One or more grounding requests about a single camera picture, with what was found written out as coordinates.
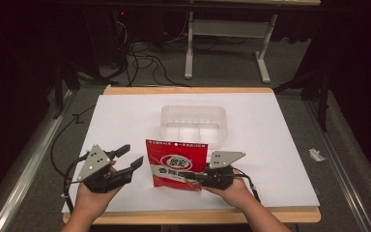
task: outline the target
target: white desk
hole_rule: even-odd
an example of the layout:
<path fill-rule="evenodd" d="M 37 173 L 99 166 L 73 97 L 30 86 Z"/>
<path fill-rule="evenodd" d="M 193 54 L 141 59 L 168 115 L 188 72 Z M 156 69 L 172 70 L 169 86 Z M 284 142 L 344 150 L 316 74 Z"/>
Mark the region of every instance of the white desk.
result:
<path fill-rule="evenodd" d="M 318 6 L 320 0 L 207 0 L 208 2 L 232 2 L 251 4 L 272 5 L 294 5 L 294 6 Z M 259 51 L 254 51 L 258 69 L 264 83 L 270 83 L 271 79 L 265 65 L 264 56 L 270 43 L 277 15 L 273 14 L 269 21 L 228 21 L 194 19 L 193 12 L 188 13 L 188 44 L 185 56 L 185 79 L 192 79 L 193 48 L 192 39 L 194 35 L 226 36 L 241 38 L 262 38 L 263 44 Z"/>
<path fill-rule="evenodd" d="M 318 199 L 271 89 L 109 88 L 100 96 L 81 155 L 93 144 L 111 151 L 128 143 L 131 151 L 117 160 L 116 168 L 125 168 L 140 156 L 144 164 L 95 223 L 246 222 L 241 212 L 209 192 L 153 188 L 145 139 L 159 139 L 160 110 L 166 104 L 223 106 L 229 133 L 221 150 L 247 152 L 235 166 L 251 177 L 263 205 L 283 222 L 320 220 Z M 74 179 L 82 165 L 76 167 Z M 76 188 L 71 187 L 73 202 Z M 63 213 L 67 220 L 67 207 Z"/>

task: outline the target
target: plastic bin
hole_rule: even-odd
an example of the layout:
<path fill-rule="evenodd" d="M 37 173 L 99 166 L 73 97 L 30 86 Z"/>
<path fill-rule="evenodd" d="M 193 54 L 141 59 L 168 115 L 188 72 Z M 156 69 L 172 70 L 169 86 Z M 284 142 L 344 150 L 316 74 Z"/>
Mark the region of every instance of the plastic bin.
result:
<path fill-rule="evenodd" d="M 209 144 L 219 149 L 227 136 L 226 111 L 220 106 L 166 105 L 161 109 L 164 141 Z"/>

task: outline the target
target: gray carpet floor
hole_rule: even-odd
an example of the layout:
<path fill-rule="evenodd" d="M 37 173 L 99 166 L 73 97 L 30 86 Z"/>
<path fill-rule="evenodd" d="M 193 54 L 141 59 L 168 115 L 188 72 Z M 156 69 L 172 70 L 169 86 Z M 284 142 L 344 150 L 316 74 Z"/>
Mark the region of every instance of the gray carpet floor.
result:
<path fill-rule="evenodd" d="M 164 77 L 164 69 L 159 64 L 151 62 L 149 55 L 157 56 L 164 65 L 167 77 L 175 82 L 181 82 L 189 86 L 248 86 L 248 87 L 275 87 L 290 80 L 300 64 L 301 58 L 308 43 L 290 44 L 283 40 L 272 42 L 266 54 L 266 64 L 271 77 L 271 84 L 261 83 L 258 67 L 253 59 L 255 47 L 259 47 L 261 41 L 250 40 L 240 43 L 241 40 L 221 39 L 212 49 L 210 42 L 196 43 L 194 51 L 194 72 L 191 80 L 184 80 L 184 64 L 186 61 L 186 48 L 184 43 L 171 43 L 164 49 L 145 44 L 134 47 L 138 59 L 138 70 L 132 85 L 156 85 L 169 83 Z M 128 74 L 134 77 L 135 68 L 133 57 L 128 58 Z M 107 67 L 101 69 L 103 74 L 111 73 Z M 125 74 L 115 78 L 121 86 L 128 85 Z M 64 120 L 59 130 L 77 114 L 96 103 L 102 93 L 104 85 L 82 81 L 82 88 L 73 93 L 74 98 L 64 113 Z M 346 121 L 340 113 L 340 108 L 329 96 L 329 109 L 327 117 L 328 132 L 320 133 L 315 124 L 312 113 L 309 111 L 309 101 L 300 99 L 300 90 L 289 90 L 277 96 L 279 105 L 299 150 L 300 157 L 309 175 L 310 181 L 317 192 L 320 200 L 322 220 L 318 223 L 300 224 L 300 231 L 363 231 L 360 228 L 353 208 L 350 207 L 349 199 L 344 194 L 344 189 L 335 174 L 334 166 L 329 160 L 329 149 L 324 142 L 323 135 L 327 135 L 332 142 L 334 150 L 338 154 L 349 179 L 360 201 L 363 203 L 371 221 L 371 166 L 361 152 L 357 141 L 353 137 Z M 66 170 L 69 163 L 77 158 L 86 131 L 89 127 L 93 109 L 80 117 L 82 124 L 71 124 L 54 145 L 53 156 L 61 170 Z M 31 157 L 34 142 L 44 135 L 43 124 L 37 129 L 30 143 L 8 174 L 8 178 L 0 187 L 0 209 L 5 204 L 8 195 L 20 176 L 24 166 Z M 309 155 L 308 150 L 315 148 L 321 154 L 328 157 L 323 162 L 315 162 Z M 61 209 L 64 201 L 61 199 L 62 177 L 55 172 L 51 163 L 49 152 L 43 158 L 43 162 L 31 183 L 31 186 L 14 216 L 8 231 L 59 231 L 64 225 Z M 293 231 L 294 224 L 287 224 Z M 94 226 L 93 231 L 159 231 L 159 226 Z M 221 226 L 182 226 L 182 231 L 249 231 L 246 225 L 221 225 Z"/>

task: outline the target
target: silver metal bracket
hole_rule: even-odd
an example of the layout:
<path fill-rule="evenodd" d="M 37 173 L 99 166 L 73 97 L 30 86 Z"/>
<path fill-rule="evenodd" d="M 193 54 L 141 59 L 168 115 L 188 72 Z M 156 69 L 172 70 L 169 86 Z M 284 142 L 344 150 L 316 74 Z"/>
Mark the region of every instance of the silver metal bracket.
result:
<path fill-rule="evenodd" d="M 77 176 L 77 181 L 82 182 L 86 178 L 93 175 L 95 172 L 101 170 L 106 165 L 111 162 L 107 154 L 99 147 L 94 145 L 90 151 L 85 163 L 83 164 L 82 169 L 80 170 L 79 175 Z"/>
<path fill-rule="evenodd" d="M 228 166 L 244 156 L 243 152 L 214 151 L 210 160 L 210 169 Z"/>

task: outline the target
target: person's right hand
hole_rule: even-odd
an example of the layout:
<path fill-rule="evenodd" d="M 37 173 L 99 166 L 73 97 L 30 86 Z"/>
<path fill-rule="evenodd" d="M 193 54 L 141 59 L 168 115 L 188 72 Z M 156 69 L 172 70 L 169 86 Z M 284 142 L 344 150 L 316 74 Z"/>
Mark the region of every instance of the person's right hand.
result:
<path fill-rule="evenodd" d="M 203 189 L 221 196 L 227 204 L 239 209 L 248 205 L 247 203 L 249 203 L 249 201 L 256 200 L 241 177 L 234 178 L 233 185 L 226 190 L 208 187 L 203 187 Z"/>

